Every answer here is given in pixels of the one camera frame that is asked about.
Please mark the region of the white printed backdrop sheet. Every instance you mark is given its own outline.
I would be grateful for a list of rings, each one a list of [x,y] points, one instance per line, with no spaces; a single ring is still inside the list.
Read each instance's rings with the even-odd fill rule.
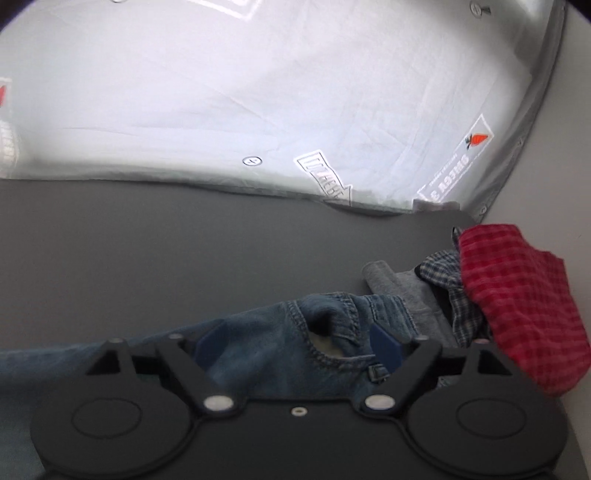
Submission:
[[[194,184],[483,218],[562,1],[1,5],[1,175]]]

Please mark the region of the blue denim jeans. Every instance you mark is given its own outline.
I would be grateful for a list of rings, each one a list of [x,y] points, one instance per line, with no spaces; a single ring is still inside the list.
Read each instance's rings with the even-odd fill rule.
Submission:
[[[359,402],[388,370],[370,347],[380,323],[401,341],[419,334],[398,296],[308,295],[223,318],[221,354],[211,379],[248,397],[351,398]],[[30,441],[32,413],[55,385],[91,363],[100,346],[72,344],[1,354],[1,476],[33,479],[43,468]]]

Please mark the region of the red checkered folded garment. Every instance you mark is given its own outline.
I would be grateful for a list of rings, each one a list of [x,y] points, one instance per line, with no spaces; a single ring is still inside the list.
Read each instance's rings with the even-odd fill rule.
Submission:
[[[459,251],[465,292],[499,349],[546,394],[574,389],[590,369],[590,343],[564,261],[510,224],[463,231]]]

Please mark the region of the dark plaid folded garment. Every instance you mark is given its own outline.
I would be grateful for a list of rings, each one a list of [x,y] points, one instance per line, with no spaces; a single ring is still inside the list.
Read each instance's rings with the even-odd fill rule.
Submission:
[[[415,273],[431,288],[459,346],[467,348],[473,343],[490,343],[493,335],[483,311],[468,297],[461,278],[462,233],[454,227],[453,247],[428,256],[415,268]]]

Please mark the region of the grey folded garment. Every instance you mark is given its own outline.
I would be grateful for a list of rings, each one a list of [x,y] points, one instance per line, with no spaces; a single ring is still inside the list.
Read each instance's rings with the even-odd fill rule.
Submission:
[[[429,337],[447,348],[459,346],[431,287],[414,270],[394,272],[380,260],[363,266],[362,274],[374,294],[401,298],[414,325],[415,335]]]

